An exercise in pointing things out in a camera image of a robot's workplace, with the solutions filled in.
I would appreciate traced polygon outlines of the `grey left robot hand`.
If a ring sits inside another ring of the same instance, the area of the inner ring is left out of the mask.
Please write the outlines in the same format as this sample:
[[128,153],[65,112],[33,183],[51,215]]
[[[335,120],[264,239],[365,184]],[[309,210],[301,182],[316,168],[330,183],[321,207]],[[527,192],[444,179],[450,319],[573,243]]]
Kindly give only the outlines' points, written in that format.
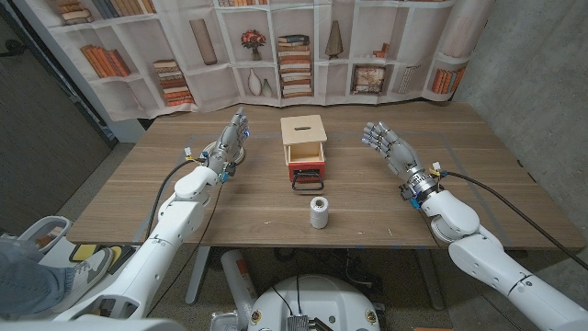
[[248,119],[240,107],[215,142],[207,167],[217,174],[221,174],[226,166],[236,167],[244,159],[243,144],[248,137]]

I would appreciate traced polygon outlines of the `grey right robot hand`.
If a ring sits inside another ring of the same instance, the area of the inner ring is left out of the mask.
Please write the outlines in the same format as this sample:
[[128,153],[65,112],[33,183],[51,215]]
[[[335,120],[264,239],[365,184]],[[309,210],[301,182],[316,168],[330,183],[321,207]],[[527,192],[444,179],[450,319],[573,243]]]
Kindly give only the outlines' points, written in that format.
[[363,132],[362,142],[378,151],[390,170],[404,182],[424,172],[415,150],[384,122],[368,122]]

